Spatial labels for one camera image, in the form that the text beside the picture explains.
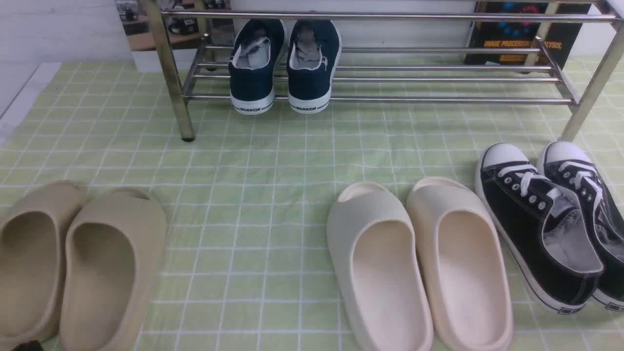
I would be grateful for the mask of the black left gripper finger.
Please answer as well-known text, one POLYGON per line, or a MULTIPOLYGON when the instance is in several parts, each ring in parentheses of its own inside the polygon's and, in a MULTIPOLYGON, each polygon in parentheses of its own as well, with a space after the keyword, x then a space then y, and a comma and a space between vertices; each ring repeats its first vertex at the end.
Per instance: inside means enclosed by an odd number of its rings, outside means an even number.
POLYGON ((44 349, 39 341, 31 340, 22 344, 18 344, 16 347, 13 348, 13 351, 44 351, 44 349))

